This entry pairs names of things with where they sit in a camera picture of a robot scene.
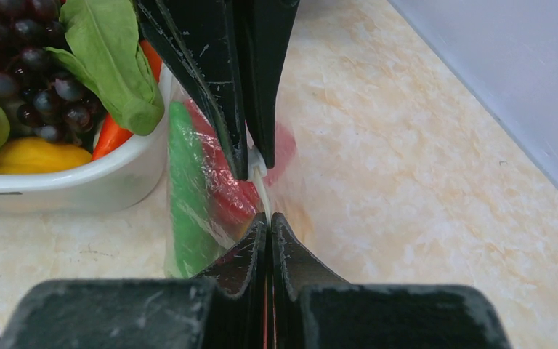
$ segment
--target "carrot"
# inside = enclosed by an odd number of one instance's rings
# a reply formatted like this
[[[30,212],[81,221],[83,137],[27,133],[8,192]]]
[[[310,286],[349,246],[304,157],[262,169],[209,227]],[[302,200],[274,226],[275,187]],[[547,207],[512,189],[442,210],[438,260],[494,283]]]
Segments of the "carrot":
[[[153,72],[155,80],[159,82],[159,73],[161,72],[161,58],[146,40],[140,42],[142,51],[148,59],[150,69]],[[124,129],[117,125],[113,117],[108,114],[105,117],[102,130],[100,131],[100,138],[97,140],[97,145],[93,150],[93,157],[91,161],[95,161],[103,156],[108,155],[116,148],[125,143],[131,136],[134,135],[128,129]]]

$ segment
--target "yellow vegetable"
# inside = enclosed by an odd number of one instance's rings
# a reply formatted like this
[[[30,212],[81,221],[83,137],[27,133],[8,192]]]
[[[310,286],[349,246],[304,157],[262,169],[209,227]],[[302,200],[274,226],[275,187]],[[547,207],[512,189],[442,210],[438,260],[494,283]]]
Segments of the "yellow vegetable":
[[[91,161],[91,153],[40,137],[10,140],[0,149],[0,175],[30,175],[73,169]]]

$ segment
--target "marble tabletop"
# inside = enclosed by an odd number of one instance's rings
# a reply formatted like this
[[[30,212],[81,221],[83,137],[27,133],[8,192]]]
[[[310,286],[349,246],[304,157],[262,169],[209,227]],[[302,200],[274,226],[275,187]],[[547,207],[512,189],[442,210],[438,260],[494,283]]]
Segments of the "marble tabletop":
[[[516,348],[558,348],[558,191],[386,2],[302,0],[280,93],[323,262],[458,283]],[[101,216],[0,216],[0,327],[49,278],[163,277],[166,179]]]

